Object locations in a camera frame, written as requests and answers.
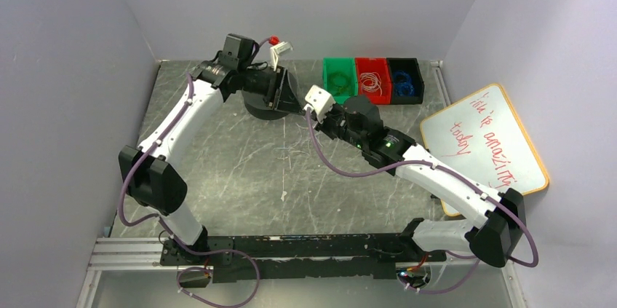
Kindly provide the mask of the black cable spool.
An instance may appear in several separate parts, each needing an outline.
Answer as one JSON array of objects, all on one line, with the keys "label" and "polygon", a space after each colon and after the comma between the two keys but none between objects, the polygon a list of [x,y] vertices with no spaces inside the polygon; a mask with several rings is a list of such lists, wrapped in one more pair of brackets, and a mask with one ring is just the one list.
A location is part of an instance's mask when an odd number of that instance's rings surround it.
[{"label": "black cable spool", "polygon": [[242,88],[242,97],[244,101],[244,107],[249,111],[249,113],[257,119],[262,119],[266,121],[281,119],[289,115],[289,114],[275,111],[274,108],[257,108],[256,106],[250,103],[250,100],[253,99],[253,96],[250,93],[250,84],[252,82],[250,80],[251,72],[252,71],[249,72],[248,80]]}]

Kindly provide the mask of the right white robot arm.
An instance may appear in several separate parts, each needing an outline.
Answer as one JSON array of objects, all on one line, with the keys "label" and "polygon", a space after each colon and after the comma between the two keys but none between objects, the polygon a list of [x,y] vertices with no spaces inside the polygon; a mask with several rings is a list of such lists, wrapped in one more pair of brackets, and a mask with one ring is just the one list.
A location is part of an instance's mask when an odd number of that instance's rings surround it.
[{"label": "right white robot arm", "polygon": [[[526,227],[525,204],[518,191],[498,191],[439,161],[407,134],[386,126],[378,107],[363,95],[338,104],[325,90],[318,90],[305,101],[311,140],[332,171],[350,178],[388,173],[421,186],[455,206],[464,217],[462,221],[412,221],[401,236],[413,250],[471,253],[498,268],[508,261],[526,267],[538,264],[538,250]],[[359,149],[372,170],[350,173],[334,166],[321,151],[317,132]]]}]

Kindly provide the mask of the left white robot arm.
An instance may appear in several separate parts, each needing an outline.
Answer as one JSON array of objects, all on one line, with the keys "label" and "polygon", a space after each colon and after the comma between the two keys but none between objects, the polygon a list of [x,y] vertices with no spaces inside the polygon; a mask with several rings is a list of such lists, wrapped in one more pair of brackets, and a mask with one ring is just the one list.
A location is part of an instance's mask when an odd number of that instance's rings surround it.
[{"label": "left white robot arm", "polygon": [[299,114],[300,101],[279,58],[292,51],[276,36],[257,42],[235,33],[223,49],[186,73],[186,90],[162,123],[137,147],[119,152],[122,188],[117,215],[127,227],[155,218],[193,256],[209,252],[207,229],[191,212],[186,182],[174,168],[206,119],[236,92],[255,95],[265,110]]}]

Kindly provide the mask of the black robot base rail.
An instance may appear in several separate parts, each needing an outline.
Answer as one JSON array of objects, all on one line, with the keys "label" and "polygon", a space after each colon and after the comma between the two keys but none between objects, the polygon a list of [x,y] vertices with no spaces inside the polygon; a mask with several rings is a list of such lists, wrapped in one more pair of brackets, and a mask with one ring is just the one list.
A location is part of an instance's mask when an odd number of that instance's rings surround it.
[{"label": "black robot base rail", "polygon": [[425,253],[397,233],[285,236],[210,236],[204,249],[191,252],[176,241],[163,243],[162,266],[204,266],[214,283],[235,283],[260,275],[263,280],[356,277],[394,279],[420,262],[444,262],[442,250]]}]

